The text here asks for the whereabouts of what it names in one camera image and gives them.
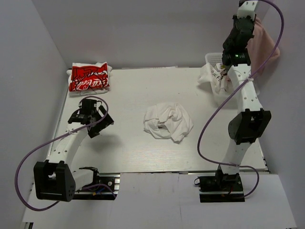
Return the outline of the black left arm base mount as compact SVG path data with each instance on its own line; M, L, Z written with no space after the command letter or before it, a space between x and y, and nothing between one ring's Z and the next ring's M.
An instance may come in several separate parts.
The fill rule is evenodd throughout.
M104 174L95 167L81 167L72 175L76 184L74 200L115 200L118 194L119 174Z

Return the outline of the white t-shirt black graphic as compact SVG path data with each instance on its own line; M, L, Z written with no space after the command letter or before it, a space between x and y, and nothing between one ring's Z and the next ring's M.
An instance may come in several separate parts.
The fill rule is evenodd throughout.
M155 139L171 139L180 143L192 130L193 122L179 103L159 103L147 108L143 129Z

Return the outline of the pink t-shirt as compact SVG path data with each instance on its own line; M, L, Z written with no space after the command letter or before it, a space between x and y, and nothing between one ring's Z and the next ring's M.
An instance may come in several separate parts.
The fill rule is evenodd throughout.
M262 75L264 68L276 61L280 57L280 50L276 48L275 52L272 54L271 58L267 63L259 70L259 67L264 63L267 57L271 54L275 42L271 36L266 32L262 25L261 20L256 17L254 25L254 38L248 41L247 50L251 60L251 70L252 72L257 71L257 75Z

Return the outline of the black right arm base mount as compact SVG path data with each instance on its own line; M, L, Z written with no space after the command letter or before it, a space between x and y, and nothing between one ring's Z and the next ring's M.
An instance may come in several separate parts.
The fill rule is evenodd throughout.
M199 187L201 203L244 202L244 189L240 175L223 173L217 168L213 176L200 176L194 180Z

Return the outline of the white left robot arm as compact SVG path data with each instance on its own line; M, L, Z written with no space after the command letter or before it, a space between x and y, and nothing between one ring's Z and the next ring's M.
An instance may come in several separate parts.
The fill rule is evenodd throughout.
M95 167L72 170L71 164L82 141L95 138L112 125L109 107L97 96L87 96L68 119L65 133L58 139L53 152L34 166L36 197L42 200L71 201L78 191L92 191L102 183Z

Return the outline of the white cartoon print t-shirt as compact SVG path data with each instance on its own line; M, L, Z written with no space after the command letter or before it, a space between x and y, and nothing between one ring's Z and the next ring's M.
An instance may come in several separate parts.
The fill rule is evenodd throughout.
M211 65L206 63L200 69L197 82L210 83L214 96L227 97L233 92L232 82L227 75L227 69L221 63Z

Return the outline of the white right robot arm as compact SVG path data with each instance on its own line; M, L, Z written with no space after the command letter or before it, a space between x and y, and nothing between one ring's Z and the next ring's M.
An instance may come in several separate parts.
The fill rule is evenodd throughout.
M263 109L251 80L251 61L247 44L254 37L257 2L241 0L233 16L233 28L223 43L222 63L232 82L237 101L237 116L228 125L230 143L216 171L220 187L238 182L239 166L246 151L266 129L271 113Z

